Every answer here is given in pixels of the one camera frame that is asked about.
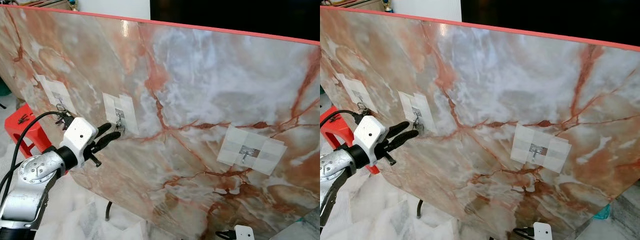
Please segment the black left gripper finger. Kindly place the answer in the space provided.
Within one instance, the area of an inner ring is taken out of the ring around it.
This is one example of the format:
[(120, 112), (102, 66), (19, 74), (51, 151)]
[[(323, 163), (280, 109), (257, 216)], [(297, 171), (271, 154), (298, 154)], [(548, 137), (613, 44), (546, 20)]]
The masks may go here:
[(103, 137), (107, 137), (110, 134), (109, 131), (112, 130), (113, 127), (114, 127), (114, 124), (110, 122), (107, 122), (99, 126), (97, 128), (98, 132), (96, 133), (96, 136), (94, 137), (94, 139), (100, 140)]
[(110, 142), (119, 139), (122, 133), (120, 131), (113, 131), (105, 136), (101, 137), (94, 147), (92, 148), (92, 153), (98, 153), (98, 151), (103, 150)]
[(394, 126), (389, 126), (387, 132), (387, 138), (395, 137), (396, 135), (402, 133), (406, 128), (410, 126), (409, 121), (403, 121)]
[(384, 150), (387, 153), (390, 153), (393, 150), (396, 150), (398, 147), (402, 146), (406, 141), (414, 138), (414, 137), (418, 137), (419, 135), (419, 131), (418, 130), (409, 130), (406, 132), (403, 132), (401, 134), (396, 135), (391, 142), (389, 142), (385, 147)]

